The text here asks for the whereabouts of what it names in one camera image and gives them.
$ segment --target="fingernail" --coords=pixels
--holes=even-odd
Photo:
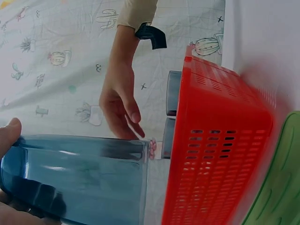
[[[139,122],[139,114],[137,112],[134,112],[133,114],[131,114],[131,120],[134,122],[134,123],[138,123]]]
[[[19,120],[17,118],[13,118],[8,124],[7,126],[15,126],[17,125],[19,122]]]

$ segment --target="green object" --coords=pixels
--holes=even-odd
[[[267,176],[243,225],[300,225],[300,112],[286,119]]]
[[[69,86],[69,91],[71,94],[75,94],[76,93],[76,87],[74,85]]]

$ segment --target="red plastic basket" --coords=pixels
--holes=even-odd
[[[268,104],[233,71],[192,56],[180,84],[163,225],[222,225],[272,130]]]

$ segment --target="blue container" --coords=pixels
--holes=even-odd
[[[149,144],[63,136],[21,137],[1,162],[1,188],[62,221],[142,225]]]

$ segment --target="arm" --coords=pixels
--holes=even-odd
[[[110,61],[131,65],[139,39],[135,32],[142,23],[152,23],[158,0],[125,0],[118,18]]]

